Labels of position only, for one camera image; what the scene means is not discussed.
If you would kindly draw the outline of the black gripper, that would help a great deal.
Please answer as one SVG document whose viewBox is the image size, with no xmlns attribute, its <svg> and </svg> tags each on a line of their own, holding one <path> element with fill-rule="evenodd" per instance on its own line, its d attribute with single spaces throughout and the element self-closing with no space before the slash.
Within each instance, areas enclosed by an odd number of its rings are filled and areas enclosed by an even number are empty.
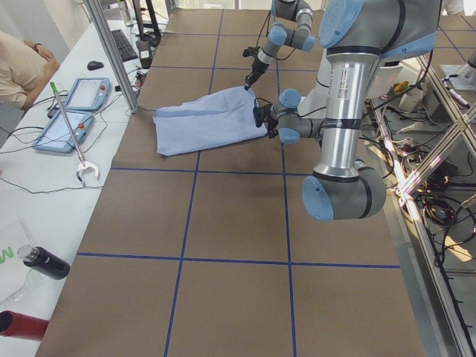
<svg viewBox="0 0 476 357">
<path fill-rule="evenodd" d="M 244 89 L 249 90 L 252 85 L 266 72 L 269 67 L 269 55 L 266 54 L 260 46 L 247 47 L 243 53 L 243 57 L 253 57 L 254 61 L 251 66 L 251 73 L 245 78 Z"/>
<path fill-rule="evenodd" d="M 278 135 L 278 120 L 272 110 L 272 104 L 264 106 L 255 106 L 253 108 L 254 121 L 257 128 L 264 126 L 269 138 L 275 138 Z"/>
</svg>

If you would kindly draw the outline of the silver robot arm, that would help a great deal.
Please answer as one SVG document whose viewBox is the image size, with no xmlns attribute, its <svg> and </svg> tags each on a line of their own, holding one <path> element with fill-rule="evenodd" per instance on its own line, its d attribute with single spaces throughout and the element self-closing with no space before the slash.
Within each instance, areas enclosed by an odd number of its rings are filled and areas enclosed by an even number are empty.
<svg viewBox="0 0 476 357">
<path fill-rule="evenodd" d="M 295 29 L 287 28 L 281 22 L 275 22 L 269 29 L 263 45 L 247 47 L 243 57 L 253 57 L 251 73 L 245 77 L 245 90 L 256 83 L 266 72 L 272 60 L 277 60 L 280 48 L 285 45 L 293 49 L 310 52 L 316 38 L 312 34 L 314 13 L 306 1 L 272 1 L 268 15 L 287 19 L 297 24 Z"/>
<path fill-rule="evenodd" d="M 274 23 L 264 45 L 244 51 L 254 58 L 245 84 L 251 86 L 260 78 L 283 45 L 310 51 L 319 42 L 330 66 L 324 118 L 300 114 L 301 96 L 294 89 L 253 111 L 256 125 L 284 144 L 304 137 L 321 142 L 320 161 L 302 185 L 311 217 L 361 219 L 382 208 L 386 196 L 382 178 L 356 156 L 364 101 L 382 62 L 416 57 L 434 48 L 440 13 L 439 1 L 330 1 L 319 34 L 313 36 L 313 13 L 306 2 L 273 2 L 271 14 L 295 22 L 297 28 Z"/>
</svg>

